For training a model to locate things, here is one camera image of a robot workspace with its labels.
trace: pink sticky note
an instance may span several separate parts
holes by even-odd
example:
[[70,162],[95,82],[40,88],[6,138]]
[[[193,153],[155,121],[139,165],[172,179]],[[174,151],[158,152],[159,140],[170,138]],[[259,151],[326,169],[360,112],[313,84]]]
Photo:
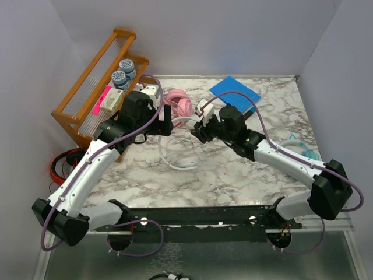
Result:
[[107,93],[109,92],[109,90],[111,89],[111,86],[105,86],[105,89],[104,91],[102,92],[102,94],[100,95],[100,97],[98,98],[98,101],[96,103],[96,106],[94,107],[93,111],[92,111],[92,114],[93,115],[98,115],[99,112],[100,112],[100,105],[101,103],[104,101]]

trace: pink headphones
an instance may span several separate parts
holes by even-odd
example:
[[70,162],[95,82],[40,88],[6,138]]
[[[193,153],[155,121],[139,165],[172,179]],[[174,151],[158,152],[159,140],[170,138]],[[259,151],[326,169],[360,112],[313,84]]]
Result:
[[[171,89],[166,94],[164,102],[171,106],[173,118],[190,117],[192,115],[193,109],[191,99],[182,89]],[[182,121],[178,121],[174,124],[174,128],[177,128],[182,124]]]

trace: white box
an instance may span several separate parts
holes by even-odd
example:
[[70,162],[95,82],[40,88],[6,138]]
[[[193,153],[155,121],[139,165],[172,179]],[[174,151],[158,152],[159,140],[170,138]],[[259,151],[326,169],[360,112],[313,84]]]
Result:
[[114,114],[122,101],[123,90],[112,87],[100,105],[101,110]]

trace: glass surface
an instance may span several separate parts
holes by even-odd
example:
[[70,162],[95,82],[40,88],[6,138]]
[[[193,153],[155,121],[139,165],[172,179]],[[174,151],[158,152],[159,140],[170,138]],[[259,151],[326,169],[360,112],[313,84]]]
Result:
[[[319,242],[320,232],[293,233],[292,250]],[[327,232],[312,254],[288,255],[268,243],[165,243],[155,255],[130,258],[108,253],[106,234],[88,234],[77,246],[62,245],[51,253],[46,279],[148,280],[163,270],[190,280],[358,279],[343,232]],[[156,244],[134,244],[144,253]]]

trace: marble countertop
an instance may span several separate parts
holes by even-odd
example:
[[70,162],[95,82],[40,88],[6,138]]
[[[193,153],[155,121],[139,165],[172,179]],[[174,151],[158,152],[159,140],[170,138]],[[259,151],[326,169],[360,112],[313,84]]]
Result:
[[[208,91],[221,79],[162,79],[163,90],[184,89],[193,107],[200,99],[213,95]],[[257,103],[273,140],[280,143],[291,132],[316,146],[297,85],[292,78],[237,79],[262,98]],[[214,101],[216,109],[224,103]],[[257,115],[246,121],[247,127],[262,132]],[[200,156],[200,168],[178,171],[159,157],[157,137],[149,136],[143,145],[131,145],[122,163],[114,163],[93,189],[86,206],[116,199],[129,207],[211,207],[264,205],[282,195],[306,190],[291,177],[270,166],[237,156],[222,141],[202,145],[186,129],[177,129],[162,140],[165,154],[188,147]]]

